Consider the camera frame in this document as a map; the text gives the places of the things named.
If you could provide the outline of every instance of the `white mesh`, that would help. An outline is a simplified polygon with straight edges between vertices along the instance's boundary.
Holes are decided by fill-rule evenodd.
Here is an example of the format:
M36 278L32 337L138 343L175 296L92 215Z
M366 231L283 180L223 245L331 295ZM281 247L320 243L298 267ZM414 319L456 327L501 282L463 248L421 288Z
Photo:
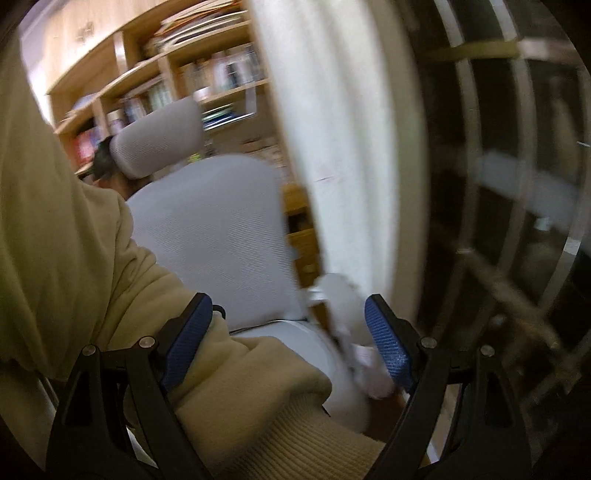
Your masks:
M125 127L111 142L111 154L129 178L141 179L197 153L202 145L201 109L186 97Z
M221 155L128 201L136 242L188 288L223 306L231 330L306 316L274 170L246 155Z

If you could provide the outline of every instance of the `metal screw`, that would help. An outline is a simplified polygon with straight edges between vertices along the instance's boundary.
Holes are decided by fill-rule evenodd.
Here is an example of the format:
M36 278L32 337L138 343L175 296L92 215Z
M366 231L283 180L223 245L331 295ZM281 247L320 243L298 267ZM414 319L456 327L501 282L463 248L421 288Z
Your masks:
M482 345L480 347L480 352L484 356L493 356L495 354L495 349L490 345Z
M435 348L437 346L437 340L433 337L423 337L421 338L421 345L425 348Z
M139 340L139 346L141 348L151 348L156 343L153 337L143 337Z
M82 355L84 356L91 356L94 355L96 352L96 347L94 345L86 345L83 349L82 349Z

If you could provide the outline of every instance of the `wooden cabinet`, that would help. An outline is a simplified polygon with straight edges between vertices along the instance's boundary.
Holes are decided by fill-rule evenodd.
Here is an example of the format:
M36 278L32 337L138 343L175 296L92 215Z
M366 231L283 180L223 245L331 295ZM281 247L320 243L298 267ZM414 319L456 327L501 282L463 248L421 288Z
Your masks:
M100 42L160 0L69 0L49 19L44 48L46 81L57 79Z

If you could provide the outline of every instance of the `white wall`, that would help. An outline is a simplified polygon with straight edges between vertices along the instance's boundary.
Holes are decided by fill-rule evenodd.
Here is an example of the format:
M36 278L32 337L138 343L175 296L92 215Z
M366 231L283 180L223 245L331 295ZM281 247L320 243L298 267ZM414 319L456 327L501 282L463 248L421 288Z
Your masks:
M43 118L48 124L53 124L53 115L51 113L49 97L46 95L47 85L45 81L45 71L43 70L43 62L39 61L35 65L28 67L27 76Z
M23 19L19 34L21 37L22 61L27 70L29 84L39 105L43 118L53 124L51 106L46 95L47 84L43 70L43 47L45 27L51 13L60 8L65 0L40 0Z

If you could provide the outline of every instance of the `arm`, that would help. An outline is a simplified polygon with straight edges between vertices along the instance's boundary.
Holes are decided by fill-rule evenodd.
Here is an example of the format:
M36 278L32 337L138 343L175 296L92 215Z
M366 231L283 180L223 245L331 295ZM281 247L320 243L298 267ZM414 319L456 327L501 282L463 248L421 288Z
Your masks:
M18 40L0 52L0 361L67 378L80 349L123 348L193 292L131 240L109 190L79 182L39 114ZM170 395L193 446L237 478L362 478L381 444L323 412L330 382L281 342L234 340L216 315Z

